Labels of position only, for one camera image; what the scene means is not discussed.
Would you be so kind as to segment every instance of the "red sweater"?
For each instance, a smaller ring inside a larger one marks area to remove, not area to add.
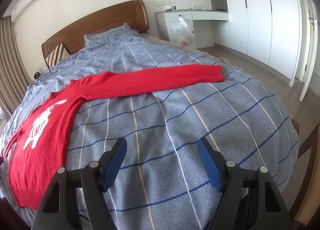
[[[17,142],[10,161],[9,182],[18,205],[38,209],[53,175],[65,164],[73,120],[86,101],[223,80],[220,66],[206,65],[150,68],[124,74],[104,72],[71,80],[33,110],[4,149],[3,160]]]

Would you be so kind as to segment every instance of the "plastic bag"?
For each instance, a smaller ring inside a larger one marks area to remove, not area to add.
[[[171,28],[171,38],[172,42],[182,45],[188,45],[195,40],[183,17],[179,16],[179,23]]]

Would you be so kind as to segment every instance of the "silver screw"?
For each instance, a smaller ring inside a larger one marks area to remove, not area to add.
[[[260,171],[262,173],[267,173],[268,172],[268,169],[266,167],[260,167]]]
[[[58,168],[58,170],[57,170],[57,172],[59,173],[59,174],[62,174],[62,173],[64,173],[66,171],[66,169],[64,168],[64,167],[60,167],[60,168]]]
[[[90,163],[90,167],[97,167],[99,165],[98,161],[93,161]]]
[[[227,161],[228,167],[234,167],[236,164],[233,161]]]

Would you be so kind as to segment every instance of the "bed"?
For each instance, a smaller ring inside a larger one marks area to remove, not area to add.
[[[87,45],[83,36],[113,28]],[[219,56],[147,34],[142,0],[114,5],[70,24],[42,44],[44,59],[63,42],[70,56],[29,87],[0,138],[0,150],[51,92],[70,80],[104,71],[134,72],[186,64],[220,65],[225,80],[128,98],[97,99],[81,106],[66,155],[68,170],[84,167],[125,137],[128,151],[115,184],[104,197],[118,229],[203,229],[220,193],[209,184],[196,151],[205,136],[215,150],[243,168],[267,167],[282,191],[292,174],[299,143],[279,98],[254,77]],[[0,168],[1,191],[31,226],[35,210],[18,207],[10,190],[8,158]],[[89,229],[83,194],[84,229]]]

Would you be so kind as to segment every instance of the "headboard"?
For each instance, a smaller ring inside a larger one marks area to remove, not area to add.
[[[41,45],[44,59],[61,42],[70,54],[84,48],[85,34],[97,34],[128,23],[140,34],[149,30],[147,11],[142,0],[131,0],[106,7],[61,29]]]

